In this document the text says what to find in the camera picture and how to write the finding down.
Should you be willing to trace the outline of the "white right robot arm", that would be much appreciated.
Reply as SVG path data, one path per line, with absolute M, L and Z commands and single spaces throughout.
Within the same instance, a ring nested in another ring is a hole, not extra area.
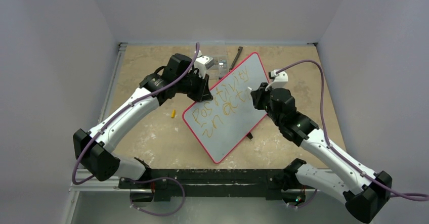
M 392 177 L 385 171 L 375 172 L 331 142 L 316 122 L 298 112 L 289 90 L 261 83 L 250 95 L 254 108 L 264 110 L 284 138 L 328 167 L 318 170 L 296 158 L 273 180 L 281 182 L 284 190 L 298 185 L 313 187 L 344 204 L 358 221 L 371 223 L 390 199 L 386 188 L 392 186 Z

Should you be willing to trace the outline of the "red framed whiteboard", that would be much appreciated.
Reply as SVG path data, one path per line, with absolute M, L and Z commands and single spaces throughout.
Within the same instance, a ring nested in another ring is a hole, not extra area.
M 213 163 L 219 164 L 265 117 L 256 110 L 247 87 L 268 82 L 257 52 L 249 54 L 210 88 L 213 100 L 193 103 L 182 119 Z

